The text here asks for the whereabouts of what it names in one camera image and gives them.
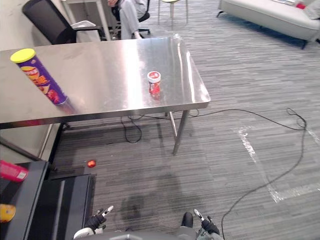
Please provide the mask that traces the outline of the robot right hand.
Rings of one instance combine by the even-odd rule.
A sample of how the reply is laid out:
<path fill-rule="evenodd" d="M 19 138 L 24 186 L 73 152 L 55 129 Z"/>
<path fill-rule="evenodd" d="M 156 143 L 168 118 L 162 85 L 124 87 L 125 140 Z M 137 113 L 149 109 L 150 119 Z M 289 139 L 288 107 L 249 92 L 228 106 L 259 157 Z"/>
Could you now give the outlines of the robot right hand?
<path fill-rule="evenodd" d="M 210 216 L 208 216 L 207 218 L 204 218 L 203 215 L 195 208 L 193 209 L 193 212 L 201 220 L 200 232 L 203 232 L 203 233 L 201 233 L 201 235 L 204 235 L 204 234 L 220 235 L 220 231 L 219 231 L 218 227 L 214 224 L 214 222 L 212 221 L 212 218 Z"/>

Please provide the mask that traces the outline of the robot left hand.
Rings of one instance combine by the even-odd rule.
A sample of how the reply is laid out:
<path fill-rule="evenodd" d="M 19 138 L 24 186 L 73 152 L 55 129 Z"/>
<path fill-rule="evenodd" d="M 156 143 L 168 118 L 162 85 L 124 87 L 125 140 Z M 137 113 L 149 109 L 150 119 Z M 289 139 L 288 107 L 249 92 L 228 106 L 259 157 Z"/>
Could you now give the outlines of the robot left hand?
<path fill-rule="evenodd" d="M 107 220 L 107 214 L 114 209 L 114 206 L 111 205 L 106 209 L 100 208 L 97 210 L 96 214 L 91 216 L 85 223 L 86 228 L 90 228 L 92 231 L 96 231 L 101 224 Z"/>

